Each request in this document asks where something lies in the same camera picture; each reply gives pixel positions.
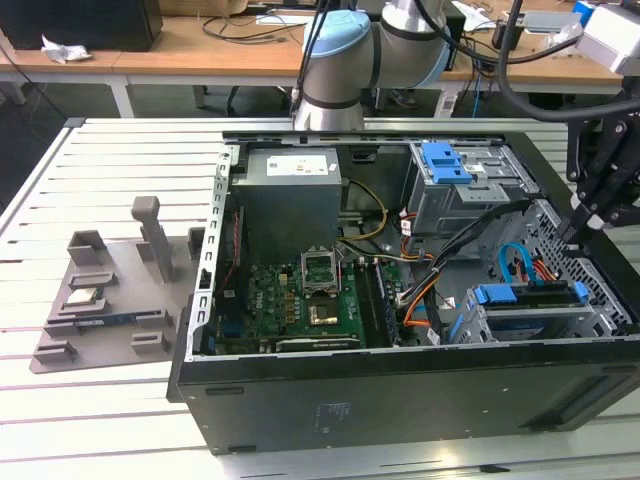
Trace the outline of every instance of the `white paper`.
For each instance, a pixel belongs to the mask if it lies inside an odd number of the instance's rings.
[[[496,22],[491,21],[488,17],[482,14],[484,12],[484,8],[476,9],[456,0],[453,0],[451,3],[453,3],[466,18],[464,22],[465,32],[472,32],[476,28],[496,28]]]
[[[267,177],[329,175],[325,155],[273,155],[267,159]]]
[[[427,338],[431,342],[431,345],[440,345],[440,336],[431,328],[427,331]]]
[[[55,42],[51,42],[44,35],[42,35],[41,50],[47,54],[49,60],[53,60],[58,63],[75,62],[78,60],[86,60],[91,58],[87,49],[82,45],[60,45]]]

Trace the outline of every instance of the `yellow wire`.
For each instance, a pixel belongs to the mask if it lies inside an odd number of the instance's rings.
[[[350,236],[350,237],[338,237],[338,240],[366,240],[367,238],[371,238],[371,237],[376,236],[378,233],[380,233],[382,230],[384,230],[384,227],[387,224],[387,215],[388,215],[387,214],[387,209],[384,206],[384,204],[382,203],[382,200],[380,200],[380,198],[378,198],[378,196],[375,193],[373,193],[373,190],[371,190],[369,187],[367,187],[364,183],[359,182],[358,180],[351,180],[351,179],[349,179],[349,182],[355,183],[356,185],[358,185],[365,192],[367,192],[369,195],[371,195],[371,197],[373,197],[373,199],[376,202],[378,202],[378,205],[380,205],[380,210],[382,210],[382,221],[378,225],[378,228],[376,228],[372,232],[363,233],[362,235],[353,235],[353,236]]]

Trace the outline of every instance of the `slotted aluminum table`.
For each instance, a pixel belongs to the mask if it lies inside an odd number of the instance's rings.
[[[496,132],[526,132],[564,173],[564,126],[481,122]],[[465,119],[378,119],[367,128],[464,132],[478,126]],[[112,119],[60,132],[0,219],[0,478],[472,478],[486,475],[479,466],[488,464],[510,469],[500,475],[505,480],[640,473],[640,393],[570,433],[216,458],[186,406],[165,400],[168,362],[40,376],[29,371],[75,230],[98,229],[105,240],[137,238],[133,198],[156,195],[166,233],[185,235],[206,217],[220,132],[288,128],[285,119]],[[639,232],[612,233],[636,269]]]

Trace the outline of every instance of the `gray power supply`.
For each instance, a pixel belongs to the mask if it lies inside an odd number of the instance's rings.
[[[290,263],[312,247],[333,248],[341,177],[333,148],[253,150],[241,189],[249,255],[255,263]]]

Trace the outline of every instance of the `white label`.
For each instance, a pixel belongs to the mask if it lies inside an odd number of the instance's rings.
[[[329,175],[325,155],[273,155],[267,159],[267,176]]]
[[[427,338],[431,342],[432,345],[440,345],[440,336],[434,332],[432,329],[427,331]]]
[[[469,173],[485,173],[486,172],[484,167],[479,163],[475,165],[465,165],[464,168]]]
[[[446,308],[456,308],[456,299],[453,297],[447,297],[444,299],[444,305],[442,305],[443,309]]]
[[[75,323],[76,327],[98,327],[104,325],[103,320],[82,320]]]

